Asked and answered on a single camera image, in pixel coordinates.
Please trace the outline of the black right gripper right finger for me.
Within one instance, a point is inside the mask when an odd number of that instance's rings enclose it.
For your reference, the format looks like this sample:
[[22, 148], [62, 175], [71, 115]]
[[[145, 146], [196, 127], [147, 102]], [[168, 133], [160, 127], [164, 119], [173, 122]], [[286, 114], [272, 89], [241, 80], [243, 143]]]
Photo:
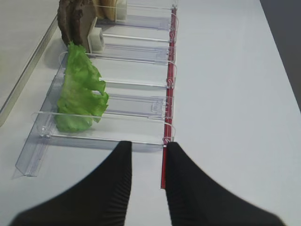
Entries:
[[283, 226], [275, 214], [210, 178], [177, 142], [167, 145], [166, 197], [174, 226]]

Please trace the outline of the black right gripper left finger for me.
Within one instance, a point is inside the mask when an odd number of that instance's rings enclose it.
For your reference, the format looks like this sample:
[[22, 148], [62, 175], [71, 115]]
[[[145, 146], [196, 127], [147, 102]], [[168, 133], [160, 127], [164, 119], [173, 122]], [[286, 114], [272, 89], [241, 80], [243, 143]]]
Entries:
[[132, 143], [120, 141], [89, 175], [19, 213], [12, 226], [123, 226], [132, 186]]

